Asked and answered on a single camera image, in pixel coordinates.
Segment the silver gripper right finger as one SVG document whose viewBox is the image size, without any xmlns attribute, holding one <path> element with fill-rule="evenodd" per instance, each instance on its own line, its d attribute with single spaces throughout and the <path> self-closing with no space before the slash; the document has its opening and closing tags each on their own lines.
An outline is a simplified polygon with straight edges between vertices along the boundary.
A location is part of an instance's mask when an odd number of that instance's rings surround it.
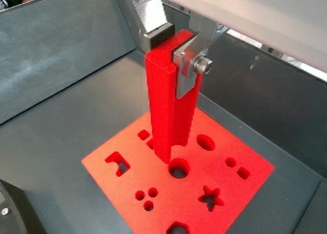
<svg viewBox="0 0 327 234">
<path fill-rule="evenodd" d="M 209 49 L 229 31 L 229 27 L 195 12 L 191 13 L 190 28 L 195 37 L 174 51 L 173 56 L 178 67 L 178 98 L 194 88 L 197 76 L 210 73 L 213 61 L 207 57 Z"/>
</svg>

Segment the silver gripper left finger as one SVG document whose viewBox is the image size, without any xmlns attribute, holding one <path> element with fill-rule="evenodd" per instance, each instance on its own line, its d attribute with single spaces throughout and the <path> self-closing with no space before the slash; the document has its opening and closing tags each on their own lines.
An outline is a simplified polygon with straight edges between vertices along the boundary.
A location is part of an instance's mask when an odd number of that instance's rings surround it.
<svg viewBox="0 0 327 234">
<path fill-rule="evenodd" d="M 175 34 L 175 26 L 167 21 L 162 0 L 133 0 L 133 4 L 141 47 L 149 53 Z"/>
</svg>

